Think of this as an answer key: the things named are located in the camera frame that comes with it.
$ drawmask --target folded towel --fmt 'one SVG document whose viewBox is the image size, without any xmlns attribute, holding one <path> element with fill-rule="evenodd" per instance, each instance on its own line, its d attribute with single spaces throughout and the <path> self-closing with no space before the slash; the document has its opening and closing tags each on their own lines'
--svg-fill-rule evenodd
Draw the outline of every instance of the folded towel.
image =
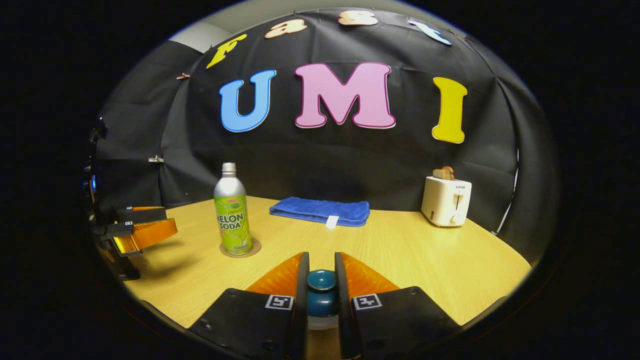
<svg viewBox="0 0 640 360">
<path fill-rule="evenodd" d="M 369 217 L 369 203 L 307 200 L 289 197 L 269 208 L 269 213 L 281 217 L 325 222 L 330 215 L 339 217 L 338 225 L 363 226 Z"/>
</svg>

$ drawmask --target letter f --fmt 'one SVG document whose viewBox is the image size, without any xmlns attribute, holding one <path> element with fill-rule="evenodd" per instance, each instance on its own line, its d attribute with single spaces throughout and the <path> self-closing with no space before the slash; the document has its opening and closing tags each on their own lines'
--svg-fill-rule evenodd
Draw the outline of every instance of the letter f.
<svg viewBox="0 0 640 360">
<path fill-rule="evenodd" d="M 228 42 L 225 42 L 224 44 L 218 46 L 218 51 L 213 56 L 211 62 L 207 65 L 207 69 L 221 62 L 222 59 L 225 58 L 225 53 L 233 50 L 236 47 L 238 41 L 243 40 L 244 38 L 246 38 L 246 34 L 242 34 L 239 37 L 229 40 Z"/>
</svg>

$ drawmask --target letter m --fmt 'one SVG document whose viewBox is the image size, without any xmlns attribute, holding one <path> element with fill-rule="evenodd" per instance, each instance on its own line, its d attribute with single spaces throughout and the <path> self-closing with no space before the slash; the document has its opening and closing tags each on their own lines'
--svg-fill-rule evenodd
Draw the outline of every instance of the letter m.
<svg viewBox="0 0 640 360">
<path fill-rule="evenodd" d="M 389 112 L 387 74 L 391 67 L 382 63 L 360 63 L 346 84 L 323 63 L 304 65 L 296 69 L 302 78 L 302 114 L 296 118 L 299 127 L 320 127 L 326 117 L 320 112 L 320 99 L 333 120 L 342 125 L 349 110 L 360 100 L 360 109 L 353 115 L 353 123 L 360 127 L 388 129 L 396 118 Z"/>
</svg>

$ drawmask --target bottle cap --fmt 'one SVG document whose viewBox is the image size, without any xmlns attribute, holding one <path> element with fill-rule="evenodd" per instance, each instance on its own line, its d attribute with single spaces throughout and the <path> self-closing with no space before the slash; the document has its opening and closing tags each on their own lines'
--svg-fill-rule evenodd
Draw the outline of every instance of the bottle cap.
<svg viewBox="0 0 640 360">
<path fill-rule="evenodd" d="M 222 163 L 222 172 L 236 172 L 236 163 Z"/>
</svg>

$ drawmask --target aluminum bottle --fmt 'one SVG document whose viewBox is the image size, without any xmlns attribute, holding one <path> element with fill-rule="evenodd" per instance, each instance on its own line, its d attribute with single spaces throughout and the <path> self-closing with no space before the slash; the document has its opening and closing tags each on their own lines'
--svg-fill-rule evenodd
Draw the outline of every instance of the aluminum bottle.
<svg viewBox="0 0 640 360">
<path fill-rule="evenodd" d="M 229 254 L 251 251 L 251 232 L 246 208 L 246 190 L 236 177 L 236 163 L 222 164 L 222 177 L 213 191 L 222 243 Z"/>
</svg>

